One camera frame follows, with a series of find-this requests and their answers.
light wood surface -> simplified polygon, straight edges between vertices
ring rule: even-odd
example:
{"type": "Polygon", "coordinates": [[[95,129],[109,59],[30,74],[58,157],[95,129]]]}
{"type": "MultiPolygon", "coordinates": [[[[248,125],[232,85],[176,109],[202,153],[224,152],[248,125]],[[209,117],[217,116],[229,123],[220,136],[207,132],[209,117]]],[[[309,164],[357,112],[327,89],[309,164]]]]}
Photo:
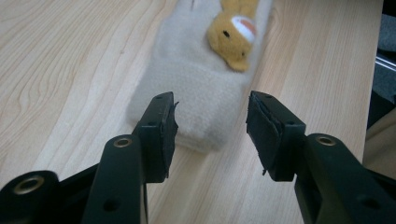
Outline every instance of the light wood surface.
{"type": "MultiPolygon", "coordinates": [[[[32,170],[65,179],[131,132],[126,107],[175,3],[0,1],[1,187],[32,170]]],[[[361,160],[381,9],[381,0],[274,0],[251,89],[361,160]]],[[[170,178],[148,186],[150,223],[302,223],[293,183],[262,176],[246,114],[227,150],[176,149],[170,178]]]]}

stuffed bear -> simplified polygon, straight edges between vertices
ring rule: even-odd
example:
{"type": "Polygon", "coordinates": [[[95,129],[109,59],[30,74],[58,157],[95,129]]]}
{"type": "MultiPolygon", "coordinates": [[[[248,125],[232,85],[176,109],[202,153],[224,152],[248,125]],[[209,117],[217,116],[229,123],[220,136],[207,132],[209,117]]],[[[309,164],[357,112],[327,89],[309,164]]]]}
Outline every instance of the stuffed bear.
{"type": "Polygon", "coordinates": [[[210,47],[238,72],[248,70],[256,37],[254,17],[259,0],[221,0],[222,12],[207,30],[210,47]]]}

wooden table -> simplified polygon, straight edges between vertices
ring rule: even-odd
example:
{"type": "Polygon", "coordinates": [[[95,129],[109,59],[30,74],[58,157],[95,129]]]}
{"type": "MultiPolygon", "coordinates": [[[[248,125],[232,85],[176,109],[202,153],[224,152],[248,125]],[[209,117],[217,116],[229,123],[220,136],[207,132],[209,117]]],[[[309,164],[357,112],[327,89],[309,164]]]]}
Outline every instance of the wooden table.
{"type": "MultiPolygon", "coordinates": [[[[130,133],[126,107],[171,1],[0,1],[0,186],[61,179],[130,133]]],[[[361,160],[382,1],[275,0],[251,89],[273,94],[361,160]]],[[[241,111],[227,150],[176,149],[148,186],[151,223],[302,223],[293,183],[262,176],[241,111]]]]}

bear eye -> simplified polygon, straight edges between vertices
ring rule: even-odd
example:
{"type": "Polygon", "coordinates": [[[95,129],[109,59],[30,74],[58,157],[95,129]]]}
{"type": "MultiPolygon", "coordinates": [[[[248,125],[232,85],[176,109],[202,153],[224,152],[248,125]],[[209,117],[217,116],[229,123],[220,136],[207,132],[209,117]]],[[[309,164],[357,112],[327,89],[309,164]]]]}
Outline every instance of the bear eye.
{"type": "Polygon", "coordinates": [[[223,34],[224,34],[225,36],[227,36],[227,38],[230,38],[230,34],[228,34],[227,31],[223,31],[223,34]]]}

yellow bear face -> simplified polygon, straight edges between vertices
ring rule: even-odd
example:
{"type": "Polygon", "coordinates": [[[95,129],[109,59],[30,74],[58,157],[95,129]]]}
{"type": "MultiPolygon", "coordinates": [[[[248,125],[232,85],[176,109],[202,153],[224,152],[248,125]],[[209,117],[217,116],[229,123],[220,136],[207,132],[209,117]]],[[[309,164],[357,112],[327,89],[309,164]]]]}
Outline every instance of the yellow bear face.
{"type": "Polygon", "coordinates": [[[248,54],[256,35],[252,21],[244,16],[224,11],[207,30],[210,47],[220,55],[232,69],[248,70],[248,54]]]}

